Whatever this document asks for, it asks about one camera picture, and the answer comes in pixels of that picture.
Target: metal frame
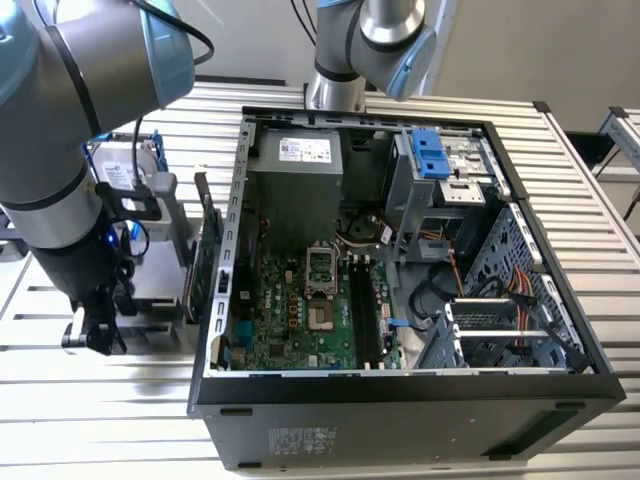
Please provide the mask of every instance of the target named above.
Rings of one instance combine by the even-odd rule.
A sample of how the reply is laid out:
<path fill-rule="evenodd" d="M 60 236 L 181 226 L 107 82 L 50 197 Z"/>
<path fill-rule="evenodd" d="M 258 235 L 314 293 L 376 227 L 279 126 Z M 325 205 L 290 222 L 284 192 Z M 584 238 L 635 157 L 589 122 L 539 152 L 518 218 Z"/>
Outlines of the metal frame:
<path fill-rule="evenodd" d="M 610 214 L 605 214 L 601 190 L 581 178 L 576 157 L 565 152 L 564 140 L 558 140 L 564 134 L 551 129 L 531 102 L 415 97 L 398 104 L 379 94 L 368 95 L 370 113 L 455 115 L 494 123 L 523 179 L 529 202 L 627 391 L 628 398 L 619 407 L 528 464 L 469 465 L 456 476 L 468 480 L 503 475 L 554 480 L 640 476 L 640 264 Z M 202 216 L 192 183 L 195 171 L 207 171 L 214 203 L 227 210 L 240 110 L 246 104 L 300 108 L 302 92 L 295 87 L 199 83 L 187 98 L 150 114 L 142 124 L 143 133 L 157 128 L 163 134 L 169 168 L 180 180 L 178 199 L 186 202 L 192 219 Z M 120 130 L 130 133 L 133 125 Z M 110 476 L 229 475 L 204 422 L 184 416 L 193 354 L 78 361 L 56 345 L 62 324 L 68 323 L 57 315 L 65 314 L 67 308 L 64 297 L 51 291 L 48 279 L 31 262 L 0 320 L 0 345 L 8 348 L 0 352 L 4 419 L 0 434 L 12 440 L 0 455 L 0 464 L 13 465 L 3 473 L 20 478 L 95 476 L 96 469 Z M 43 403 L 43 397 L 49 401 Z M 325 478 L 448 478 L 452 474 L 420 463 L 321 473 Z M 447 467 L 444 460 L 439 465 Z"/>

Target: expansion slot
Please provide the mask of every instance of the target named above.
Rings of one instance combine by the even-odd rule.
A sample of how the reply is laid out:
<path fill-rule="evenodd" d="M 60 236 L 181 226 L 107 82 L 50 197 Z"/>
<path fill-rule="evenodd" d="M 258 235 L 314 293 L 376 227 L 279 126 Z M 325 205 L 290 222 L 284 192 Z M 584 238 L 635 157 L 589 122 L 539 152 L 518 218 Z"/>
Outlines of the expansion slot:
<path fill-rule="evenodd" d="M 349 265 L 351 288 L 351 319 L 356 347 L 358 368 L 378 368 L 382 361 L 380 335 L 376 317 L 376 297 L 371 282 L 369 265 L 352 263 Z"/>

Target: black cable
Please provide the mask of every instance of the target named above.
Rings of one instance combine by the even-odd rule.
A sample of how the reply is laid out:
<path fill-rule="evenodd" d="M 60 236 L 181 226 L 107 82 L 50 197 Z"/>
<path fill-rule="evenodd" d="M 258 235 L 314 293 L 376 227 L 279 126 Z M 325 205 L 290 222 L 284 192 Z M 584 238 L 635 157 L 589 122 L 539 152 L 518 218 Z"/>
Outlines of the black cable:
<path fill-rule="evenodd" d="M 149 229 L 145 226 L 144 223 L 139 222 L 137 220 L 131 220 L 131 221 L 140 227 L 140 230 L 144 232 L 144 238 L 145 238 L 144 248 L 142 249 L 142 252 L 136 255 L 131 255 L 134 260 L 137 260 L 144 257 L 149 251 L 149 247 L 151 246 L 151 236 L 149 235 Z"/>
<path fill-rule="evenodd" d="M 140 179 L 140 172 L 138 171 L 138 137 L 140 136 L 140 125 L 144 117 L 140 117 L 136 120 L 136 126 L 133 129 L 133 141 L 131 142 L 131 164 L 133 166 L 133 178 L 135 180 L 134 187 L 142 185 Z"/>
<path fill-rule="evenodd" d="M 51 17 L 54 24 L 58 23 L 58 7 L 60 6 L 60 1 L 61 0 L 56 0 L 56 3 L 53 5 L 53 13 L 51 14 Z"/>
<path fill-rule="evenodd" d="M 307 37 L 309 37 L 309 40 L 311 41 L 311 43 L 313 43 L 313 46 L 315 47 L 316 46 L 316 41 L 313 39 L 313 36 L 311 35 L 311 32 L 309 31 L 307 26 L 304 24 L 304 21 L 302 20 L 302 17 L 300 16 L 300 12 L 298 12 L 298 7 L 296 7 L 296 4 L 294 3 L 293 0 L 289 0 L 289 2 L 291 2 L 291 7 L 293 8 L 293 11 L 295 12 L 296 17 L 298 17 L 298 22 L 300 22 L 300 25 L 302 26 L 302 28 L 304 28 L 304 31 L 306 32 Z"/>
<path fill-rule="evenodd" d="M 125 255 L 125 257 L 129 260 L 138 260 L 142 257 L 144 257 L 147 252 L 149 251 L 149 248 L 151 246 L 151 235 L 149 235 L 149 229 L 141 222 L 139 222 L 138 220 L 129 220 L 132 223 L 135 223 L 136 225 L 138 225 L 140 227 L 140 230 L 142 230 L 142 232 L 144 233 L 144 237 L 145 237 L 145 244 L 144 244 L 144 248 L 142 249 L 142 252 L 137 253 L 137 254 L 131 254 L 131 255 Z M 112 226 L 114 226 L 116 223 L 120 223 L 120 222 L 126 222 L 126 220 L 123 220 L 122 218 L 114 218 L 113 220 L 111 220 L 109 222 L 109 228 L 111 228 Z"/>
<path fill-rule="evenodd" d="M 307 0 L 302 0 L 302 5 L 304 5 L 304 11 L 307 12 L 307 18 L 309 19 L 309 23 L 311 24 L 311 29 L 313 30 L 313 33 L 315 33 L 317 35 L 318 31 L 316 30 L 316 26 L 313 24 L 313 18 L 311 18 L 311 13 L 309 13 L 309 7 L 307 6 Z"/>
<path fill-rule="evenodd" d="M 633 209 L 636 208 L 636 204 L 638 203 L 638 200 L 633 200 L 631 202 L 631 204 L 629 205 L 629 208 L 627 208 L 626 213 L 624 214 L 624 217 L 622 217 L 622 219 L 626 222 L 627 220 L 629 220 L 629 217 L 631 216 L 631 214 L 633 213 Z"/>
<path fill-rule="evenodd" d="M 183 22 L 182 20 L 174 17 L 173 15 L 169 15 L 168 13 L 160 10 L 157 7 L 154 7 L 153 5 L 146 2 L 145 0 L 126 0 L 126 1 L 134 4 L 140 10 L 144 10 L 145 12 L 149 13 L 150 15 L 153 15 L 159 20 L 162 20 L 163 22 L 171 25 L 172 27 L 178 30 L 181 30 L 182 32 L 188 35 L 191 35 L 192 37 L 204 43 L 208 51 L 204 55 L 200 55 L 199 57 L 193 60 L 193 63 L 195 65 L 200 65 L 204 62 L 211 60 L 211 58 L 213 58 L 213 54 L 215 53 L 215 47 L 213 46 L 213 42 L 209 39 L 209 37 L 207 37 L 204 33 L 202 33 L 197 28 L 189 25 L 186 22 Z"/>
<path fill-rule="evenodd" d="M 598 170 L 598 173 L 596 173 L 593 178 L 598 178 L 600 176 L 600 174 L 602 172 L 604 172 L 604 169 L 607 168 L 609 166 L 609 164 L 611 163 L 611 160 L 613 160 L 614 158 L 616 158 L 618 156 L 618 154 L 620 153 L 620 149 L 618 148 L 618 150 L 616 151 L 616 153 L 614 153 L 613 155 L 611 155 L 609 157 L 609 160 L 607 160 L 604 165 L 602 165 L 602 167 L 600 168 L 600 170 Z"/>
<path fill-rule="evenodd" d="M 553 343 L 558 345 L 562 350 L 564 350 L 566 354 L 567 361 L 569 366 L 573 368 L 576 372 L 582 373 L 584 370 L 591 364 L 589 357 L 582 353 L 577 348 L 569 345 L 566 341 L 564 341 L 551 327 L 549 322 L 541 320 L 532 310 L 531 307 L 527 303 L 527 297 L 523 295 L 516 294 L 514 292 L 508 292 L 509 298 L 512 299 L 517 305 L 520 306 L 524 312 L 529 315 L 536 325 L 538 325 L 551 339 Z"/>
<path fill-rule="evenodd" d="M 443 290 L 442 288 L 438 287 L 434 282 L 434 278 L 440 274 L 440 272 L 444 271 L 447 268 L 450 268 L 451 265 L 449 265 L 447 262 L 438 262 L 436 263 L 433 267 L 431 267 L 429 269 L 429 271 L 427 272 L 427 275 L 420 280 L 420 283 L 418 283 L 418 285 L 416 286 L 416 288 L 413 289 L 413 291 L 411 292 L 411 294 L 409 295 L 409 310 L 411 310 L 411 313 L 416 317 L 419 318 L 421 320 L 425 320 L 426 318 L 429 318 L 429 314 L 428 313 L 424 313 L 424 311 L 422 312 L 418 312 L 418 310 L 416 309 L 416 298 L 418 298 L 420 295 L 422 295 L 422 293 L 424 292 L 424 290 L 428 287 L 438 298 L 440 298 L 440 300 L 446 302 L 450 302 L 451 300 L 453 300 L 454 298 L 458 297 L 458 294 L 455 292 L 447 292 L 445 290 Z"/>
<path fill-rule="evenodd" d="M 36 13 L 38 14 L 38 17 L 40 17 L 40 21 L 42 22 L 42 24 L 45 27 L 48 27 L 49 24 L 45 21 L 44 16 L 42 15 L 42 10 L 40 10 L 40 3 L 38 0 L 32 0 L 33 3 L 33 9 L 36 11 Z"/>
<path fill-rule="evenodd" d="M 500 297 L 503 293 L 504 293 L 504 283 L 502 282 L 502 279 L 498 276 L 492 276 L 492 277 L 487 277 L 485 278 L 482 282 L 478 283 L 475 287 L 473 287 L 471 289 L 471 291 L 467 294 L 467 297 L 469 298 L 476 298 L 478 297 L 482 291 L 487 288 L 489 285 L 491 285 L 492 283 L 495 283 L 495 285 L 493 287 L 491 287 L 489 290 L 487 290 L 486 293 L 495 290 L 496 291 L 496 298 Z"/>

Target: white label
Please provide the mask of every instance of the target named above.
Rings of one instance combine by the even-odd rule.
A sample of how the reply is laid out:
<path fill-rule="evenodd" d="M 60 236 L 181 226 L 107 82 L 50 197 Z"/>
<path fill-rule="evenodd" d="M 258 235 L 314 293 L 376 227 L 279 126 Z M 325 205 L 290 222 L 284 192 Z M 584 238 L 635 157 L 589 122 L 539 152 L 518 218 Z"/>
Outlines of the white label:
<path fill-rule="evenodd" d="M 331 141 L 320 138 L 283 138 L 281 162 L 331 163 Z"/>
<path fill-rule="evenodd" d="M 104 162 L 102 171 L 113 188 L 133 190 L 133 167 L 123 167 L 118 162 Z"/>
<path fill-rule="evenodd" d="M 389 227 L 389 225 L 385 225 L 384 232 L 382 232 L 382 236 L 380 237 L 380 241 L 385 245 L 389 245 L 389 241 L 391 240 L 391 234 L 393 230 Z"/>
<path fill-rule="evenodd" d="M 464 161 L 463 158 L 450 157 L 451 163 L 453 163 L 454 168 L 466 168 L 467 162 Z"/>
<path fill-rule="evenodd" d="M 328 455 L 338 435 L 338 427 L 269 428 L 272 455 Z"/>

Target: power cable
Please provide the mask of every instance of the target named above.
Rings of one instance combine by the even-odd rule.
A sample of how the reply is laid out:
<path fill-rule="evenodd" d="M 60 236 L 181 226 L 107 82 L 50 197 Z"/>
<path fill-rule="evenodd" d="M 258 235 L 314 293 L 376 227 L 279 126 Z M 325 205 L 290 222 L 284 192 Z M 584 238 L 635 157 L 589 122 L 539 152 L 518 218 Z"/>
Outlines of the power cable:
<path fill-rule="evenodd" d="M 620 153 L 620 149 L 618 148 L 618 150 L 616 151 L 616 153 L 614 153 L 613 155 L 611 155 L 609 157 L 609 159 L 604 163 L 604 165 L 602 165 L 602 167 L 600 168 L 600 170 L 598 170 L 598 173 L 596 173 L 593 178 L 598 178 L 602 172 L 604 172 L 604 169 L 607 168 L 609 166 L 609 164 L 611 163 L 611 160 L 613 160 L 614 158 L 616 158 L 618 156 L 618 154 Z"/>
<path fill-rule="evenodd" d="M 33 9 L 38 14 L 38 17 L 40 17 L 40 21 L 42 22 L 42 24 L 45 27 L 48 27 L 49 24 L 47 23 L 47 21 L 44 19 L 44 16 L 42 15 L 42 10 L 40 10 L 40 3 L 38 2 L 38 0 L 32 0 L 31 3 L 33 4 Z"/>
<path fill-rule="evenodd" d="M 629 217 L 631 216 L 631 214 L 633 213 L 633 210 L 636 208 L 636 205 L 638 203 L 638 200 L 633 200 L 630 204 L 629 204 L 629 208 L 627 208 L 627 211 L 625 212 L 624 216 L 622 217 L 622 219 L 626 222 L 627 220 L 629 220 Z"/>
<path fill-rule="evenodd" d="M 140 125 L 142 125 L 143 119 L 144 117 L 140 117 L 136 120 L 136 126 L 133 129 L 133 141 L 131 142 L 131 165 L 133 167 L 133 178 L 135 180 L 134 187 L 142 185 L 142 179 L 138 171 L 138 137 L 140 136 Z"/>
<path fill-rule="evenodd" d="M 309 40 L 311 41 L 311 43 L 315 47 L 316 46 L 316 41 L 313 39 L 313 36 L 311 35 L 311 32 L 309 31 L 309 29 L 305 25 L 304 21 L 302 20 L 302 17 L 300 16 L 300 12 L 298 11 L 298 7 L 296 7 L 296 4 L 295 4 L 295 2 L 293 0 L 289 0 L 289 2 L 291 3 L 291 8 L 293 8 L 293 11 L 296 14 L 296 17 L 298 17 L 298 22 L 300 22 L 300 25 L 302 26 L 302 28 L 304 28 L 304 31 L 307 34 L 307 37 L 309 37 Z"/>
<path fill-rule="evenodd" d="M 186 22 L 183 22 L 179 18 L 174 17 L 173 15 L 169 15 L 168 13 L 160 10 L 157 7 L 154 7 L 150 3 L 145 0 L 125 0 L 134 4 L 140 10 L 144 10 L 150 15 L 162 20 L 163 22 L 171 25 L 172 27 L 186 33 L 187 35 L 191 35 L 192 37 L 200 40 L 206 47 L 207 52 L 193 60 L 193 63 L 197 65 L 201 65 L 204 62 L 207 62 L 213 58 L 213 54 L 215 53 L 215 47 L 213 46 L 213 42 L 207 37 L 204 33 L 202 33 L 197 28 L 189 25 Z"/>
<path fill-rule="evenodd" d="M 307 12 L 307 18 L 309 19 L 309 24 L 311 24 L 311 29 L 317 36 L 318 31 L 316 30 L 316 26 L 313 24 L 313 18 L 311 18 L 311 13 L 309 12 L 309 7 L 307 6 L 307 0 L 302 0 L 302 5 L 304 5 L 304 11 Z"/>

